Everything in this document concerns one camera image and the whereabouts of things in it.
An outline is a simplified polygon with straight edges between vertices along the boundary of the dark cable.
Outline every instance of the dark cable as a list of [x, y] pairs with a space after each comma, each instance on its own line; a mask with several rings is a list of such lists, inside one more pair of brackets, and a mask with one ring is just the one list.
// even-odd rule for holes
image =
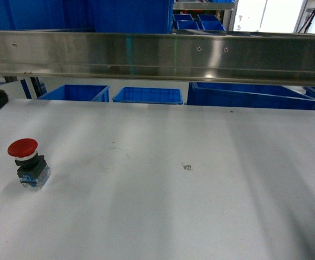
[[306, 33], [308, 31], [309, 27], [311, 26], [311, 23], [313, 22], [314, 17], [315, 17], [315, 8], [311, 12], [311, 14], [309, 15], [308, 19], [303, 24], [303, 26], [299, 29], [298, 33], [300, 33], [303, 30], [304, 26], [308, 24], [307, 27], [304, 29], [304, 33]]

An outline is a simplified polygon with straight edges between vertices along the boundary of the white table surface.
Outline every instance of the white table surface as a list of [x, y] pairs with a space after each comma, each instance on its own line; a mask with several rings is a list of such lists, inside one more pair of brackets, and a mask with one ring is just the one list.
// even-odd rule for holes
[[[41, 190], [7, 154], [20, 138]], [[1, 259], [315, 259], [315, 112], [12, 100]]]

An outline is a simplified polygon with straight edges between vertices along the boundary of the metal beam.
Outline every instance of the metal beam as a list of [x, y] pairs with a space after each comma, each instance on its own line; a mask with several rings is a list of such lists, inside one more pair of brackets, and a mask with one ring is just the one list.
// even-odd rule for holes
[[0, 75], [315, 86], [315, 35], [217, 33], [0, 31]]
[[231, 10], [235, 3], [174, 2], [174, 10]]

